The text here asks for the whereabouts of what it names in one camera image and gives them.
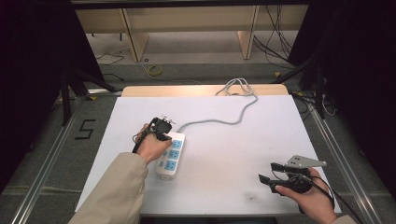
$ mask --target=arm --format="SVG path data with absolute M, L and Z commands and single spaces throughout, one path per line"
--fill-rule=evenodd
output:
M 69 223 L 137 223 L 149 172 L 147 164 L 157 160 L 171 144 L 149 134 L 137 154 L 121 153 Z
M 313 168 L 309 168 L 309 172 L 311 176 L 320 177 L 320 174 L 317 170 Z M 318 178 L 313 178 L 315 184 L 317 184 L 322 189 L 325 189 L 327 192 L 327 186 Z M 317 223 L 320 224 L 330 224 L 330 223 L 355 223 L 352 218 L 346 216 L 341 217 L 337 220 L 337 215 L 334 213 L 332 209 L 332 203 L 329 198 L 327 198 L 322 192 L 320 192 L 316 188 L 312 188 L 307 193 L 300 194 L 292 189 L 284 188 L 282 186 L 276 186 L 276 190 L 293 199 L 297 204 L 301 206 L 304 212 L 314 219 Z

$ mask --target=beige sleeve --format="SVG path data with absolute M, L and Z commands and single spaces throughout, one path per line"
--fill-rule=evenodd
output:
M 356 224 L 350 216 L 343 216 L 337 218 L 332 224 Z
M 69 223 L 138 223 L 148 172 L 139 155 L 121 153 Z

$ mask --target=hand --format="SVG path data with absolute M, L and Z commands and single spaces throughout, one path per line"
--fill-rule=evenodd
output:
M 308 168 L 308 170 L 311 176 L 320 177 L 319 172 L 314 168 Z M 326 184 L 323 183 L 323 181 L 314 177 L 312 179 L 315 184 L 329 192 Z M 297 202 L 304 212 L 317 223 L 327 224 L 332 223 L 337 219 L 337 215 L 332 209 L 332 203 L 330 202 L 329 198 L 315 187 L 312 187 L 312 189 L 304 194 L 297 193 L 292 189 L 282 186 L 276 186 L 276 190 Z
M 142 133 L 148 127 L 148 124 L 145 124 L 140 130 Z M 163 152 L 172 145 L 172 140 L 160 141 L 158 140 L 154 134 L 149 133 L 142 141 L 137 150 L 136 154 L 140 155 L 143 160 L 149 164 L 151 161 L 155 161 L 161 157 Z

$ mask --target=power strip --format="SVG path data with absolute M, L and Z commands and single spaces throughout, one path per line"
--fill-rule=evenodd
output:
M 168 133 L 172 137 L 172 146 L 165 150 L 155 165 L 155 173 L 163 180 L 176 177 L 177 167 L 180 164 L 181 152 L 184 147 L 186 135 L 184 133 Z

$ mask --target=blue outlet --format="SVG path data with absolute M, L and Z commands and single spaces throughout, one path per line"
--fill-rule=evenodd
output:
M 175 171 L 176 162 L 175 161 L 167 161 L 165 164 L 165 170 Z
M 177 160 L 179 154 L 180 154 L 179 151 L 171 150 L 171 151 L 169 152 L 168 158 L 169 158 L 169 159 L 173 159 L 173 160 Z
M 174 140 L 174 141 L 172 142 L 172 148 L 180 149 L 182 144 L 183 144 L 182 141 Z

